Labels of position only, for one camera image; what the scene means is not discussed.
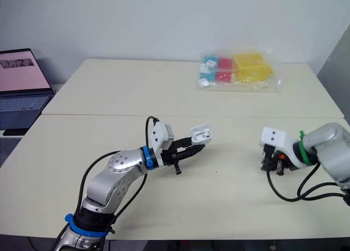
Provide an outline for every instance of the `robotic arm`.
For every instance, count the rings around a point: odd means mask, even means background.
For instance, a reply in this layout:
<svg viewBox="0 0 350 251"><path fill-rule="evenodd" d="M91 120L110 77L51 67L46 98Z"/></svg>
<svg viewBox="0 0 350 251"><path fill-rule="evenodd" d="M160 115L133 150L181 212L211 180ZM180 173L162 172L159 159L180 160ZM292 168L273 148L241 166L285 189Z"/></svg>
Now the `robotic arm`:
<svg viewBox="0 0 350 251"><path fill-rule="evenodd" d="M269 183L279 197L280 195L271 183L270 171L276 170L277 174L282 176L285 168L293 171L316 165L316 171L321 164L336 185L345 193L343 199L346 204L350 205L350 133L341 125L329 123L306 135L301 131L300 140L289 137L283 131L265 127L262 131L260 146L264 147L265 153L261 169L266 170ZM290 202L307 200L305 199L306 195L300 195L300 191L315 171L299 187L299 198L280 198L286 201L293 200Z"/></svg>
<svg viewBox="0 0 350 251"><path fill-rule="evenodd" d="M52 250L102 250L106 235L114 233L111 228L117 218L114 213L130 185L158 167L173 165L176 174L181 174L179 161L200 152L212 138L209 126L201 125L191 129L191 137L174 141L170 125L157 118L153 118L153 122L153 147L146 145L135 150L119 151L110 158L105 169L89 184L78 213L66 216L69 226L67 224L63 230L62 238L58 236Z"/></svg>

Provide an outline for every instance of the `white table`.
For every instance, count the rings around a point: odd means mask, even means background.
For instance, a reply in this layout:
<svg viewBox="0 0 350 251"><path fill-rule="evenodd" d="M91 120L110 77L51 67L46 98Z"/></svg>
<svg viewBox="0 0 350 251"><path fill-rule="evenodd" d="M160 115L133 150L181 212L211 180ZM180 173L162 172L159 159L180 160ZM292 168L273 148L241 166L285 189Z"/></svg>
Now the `white table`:
<svg viewBox="0 0 350 251"><path fill-rule="evenodd" d="M342 199L288 203L270 189L260 170L264 126L297 137L342 119L162 117L176 138L189 128L211 125L212 142L173 167L149 172L142 192L120 217L112 239L278 239L347 237L349 207ZM74 212L80 179L100 155L145 144L144 116L42 115L0 169L0 234L56 237ZM87 181L102 170L103 161ZM311 169L272 176L293 196ZM330 181L319 170L307 184ZM139 186L136 181L127 200ZM331 186L329 191L338 192Z"/></svg>
<svg viewBox="0 0 350 251"><path fill-rule="evenodd" d="M279 94L207 92L197 62L87 59L44 114L343 118L307 64L285 64Z"/></svg>

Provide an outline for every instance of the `laptop keyboard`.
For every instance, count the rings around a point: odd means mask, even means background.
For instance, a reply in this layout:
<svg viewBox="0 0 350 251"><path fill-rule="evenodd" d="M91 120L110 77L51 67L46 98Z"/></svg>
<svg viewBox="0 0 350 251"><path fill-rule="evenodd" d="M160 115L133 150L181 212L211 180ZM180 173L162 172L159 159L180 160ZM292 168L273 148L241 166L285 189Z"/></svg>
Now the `laptop keyboard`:
<svg viewBox="0 0 350 251"><path fill-rule="evenodd" d="M20 142L21 138L0 138L0 167Z"/></svg>
<svg viewBox="0 0 350 251"><path fill-rule="evenodd" d="M48 96L0 99L0 112L16 112L19 110L39 110Z"/></svg>

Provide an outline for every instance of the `green ring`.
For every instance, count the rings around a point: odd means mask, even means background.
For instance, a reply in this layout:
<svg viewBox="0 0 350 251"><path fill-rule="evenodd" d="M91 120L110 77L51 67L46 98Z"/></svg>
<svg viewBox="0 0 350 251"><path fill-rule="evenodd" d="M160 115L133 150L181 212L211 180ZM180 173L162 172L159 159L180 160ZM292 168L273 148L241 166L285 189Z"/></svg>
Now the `green ring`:
<svg viewBox="0 0 350 251"><path fill-rule="evenodd" d="M304 161L304 163L306 165L312 166L313 164L310 162L310 160L307 157L306 150L305 150L304 145L302 143L302 139L300 139L300 141L299 141L299 149L300 149L301 157L302 157L302 160Z"/></svg>

